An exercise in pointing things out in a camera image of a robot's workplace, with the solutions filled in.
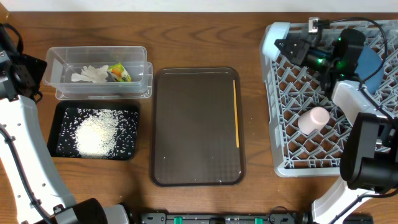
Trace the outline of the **dark blue plate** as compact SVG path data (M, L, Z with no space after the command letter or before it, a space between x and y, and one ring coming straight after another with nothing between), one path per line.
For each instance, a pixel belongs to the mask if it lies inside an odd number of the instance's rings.
M358 66L354 72L358 74L360 79L364 80L373 72L375 72L381 63L382 59L380 56L378 56L373 49L369 48L368 46L364 46L358 59ZM383 76L384 72L382 69L380 69L373 77L365 82L368 92L371 95L375 94L375 92L379 89Z

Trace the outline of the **yellow green snack wrapper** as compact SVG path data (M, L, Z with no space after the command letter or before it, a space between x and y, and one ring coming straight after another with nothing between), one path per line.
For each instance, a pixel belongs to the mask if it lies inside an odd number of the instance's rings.
M121 63L110 65L108 67L108 73L110 73L116 82L132 82L130 74Z

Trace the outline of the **light blue saucer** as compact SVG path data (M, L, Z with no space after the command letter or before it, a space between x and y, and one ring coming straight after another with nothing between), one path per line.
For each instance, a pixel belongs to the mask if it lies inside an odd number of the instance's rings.
M268 59L276 61L280 50L275 45L276 40L285 39L290 29L289 22L275 22L269 27L264 43L262 45L262 53Z

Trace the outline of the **pink cup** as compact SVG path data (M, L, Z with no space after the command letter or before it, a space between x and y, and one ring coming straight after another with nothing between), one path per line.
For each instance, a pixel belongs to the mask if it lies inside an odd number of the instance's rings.
M298 128L308 135L314 130L321 130L330 119L329 112L322 107L315 107L298 118Z

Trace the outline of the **white rice pile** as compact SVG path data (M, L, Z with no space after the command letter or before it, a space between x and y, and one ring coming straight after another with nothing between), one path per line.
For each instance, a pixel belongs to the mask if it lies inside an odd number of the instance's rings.
M138 118L137 110L67 108L54 153L83 159L131 159Z

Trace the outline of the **white tissue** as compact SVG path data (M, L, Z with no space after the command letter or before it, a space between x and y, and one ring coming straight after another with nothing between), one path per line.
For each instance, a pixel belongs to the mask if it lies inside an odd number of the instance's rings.
M100 68L93 66L84 66L81 73L73 73L71 76L72 82L92 82L92 83L106 83L108 78L108 65Z

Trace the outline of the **brown plastic serving tray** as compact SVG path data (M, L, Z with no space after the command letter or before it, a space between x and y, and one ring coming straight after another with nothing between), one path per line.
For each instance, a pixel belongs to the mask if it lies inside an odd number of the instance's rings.
M233 80L238 102L239 148ZM153 99L153 183L160 187L236 185L244 179L240 79L235 69L161 69L155 75Z

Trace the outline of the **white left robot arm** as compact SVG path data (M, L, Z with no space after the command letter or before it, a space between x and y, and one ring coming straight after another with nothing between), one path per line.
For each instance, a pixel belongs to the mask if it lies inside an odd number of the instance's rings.
M1 162L14 194L19 223L132 223L123 204L76 202L64 184L40 129L36 104L47 62L23 53L1 24Z

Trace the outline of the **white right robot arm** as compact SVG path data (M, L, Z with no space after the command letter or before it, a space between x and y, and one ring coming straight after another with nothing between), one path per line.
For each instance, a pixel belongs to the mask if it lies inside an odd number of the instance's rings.
M306 37L289 37L288 22L273 23L262 53L320 73L327 97L352 125L340 159L340 176L312 203L314 223L343 223L362 203L397 195L397 118L375 102L366 84L379 84L386 59L365 45L363 32L343 29L331 52L319 48L331 21L311 17Z

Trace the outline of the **wooden chopstick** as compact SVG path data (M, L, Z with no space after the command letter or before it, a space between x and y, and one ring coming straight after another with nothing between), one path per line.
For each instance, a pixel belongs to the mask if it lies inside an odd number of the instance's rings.
M236 131L236 147L239 148L239 124L238 124L238 102L237 102L237 91L236 82L233 80L233 96L234 96L234 123Z

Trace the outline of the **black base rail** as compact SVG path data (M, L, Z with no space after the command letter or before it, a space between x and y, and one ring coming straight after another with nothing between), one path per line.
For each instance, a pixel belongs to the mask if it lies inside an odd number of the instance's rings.
M296 213L268 215L183 215L165 213L145 213L140 215L141 224L295 224L313 223L308 215L300 217Z

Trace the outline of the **black rectangular tray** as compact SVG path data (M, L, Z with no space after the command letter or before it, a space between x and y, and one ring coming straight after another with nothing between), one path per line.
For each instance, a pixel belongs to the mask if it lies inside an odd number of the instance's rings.
M137 110L139 112L139 103L122 101L63 101L59 103L55 110L53 124L47 142L47 147L51 156L58 157L54 153L55 144L58 139L59 127L63 119L63 113L67 108L88 108L88 109L111 109L111 110Z

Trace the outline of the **grey plastic dishwasher rack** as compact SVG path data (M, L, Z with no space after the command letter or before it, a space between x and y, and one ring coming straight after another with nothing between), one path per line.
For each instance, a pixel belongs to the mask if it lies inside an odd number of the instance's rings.
M391 115L397 115L397 21L379 21L387 35L383 42L379 29L366 21L337 22L324 30L320 47L331 50L341 31L361 31L364 44L378 56L386 57L384 76L373 98ZM275 173L280 177L313 177L339 175L340 156L351 131L344 113L321 89L318 72L290 63L283 55L276 61L259 51L262 79L269 105L269 134ZM330 114L328 124L320 131L306 135L297 126L304 112L320 106Z

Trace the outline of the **clear plastic waste bin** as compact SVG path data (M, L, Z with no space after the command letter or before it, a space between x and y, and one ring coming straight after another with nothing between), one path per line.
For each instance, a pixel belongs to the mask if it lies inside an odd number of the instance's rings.
M141 46L52 47L47 51L45 85L56 89L59 100L118 100L150 98L153 66ZM72 82L73 73L84 66L100 68L121 63L132 82L116 82L108 73L106 83Z

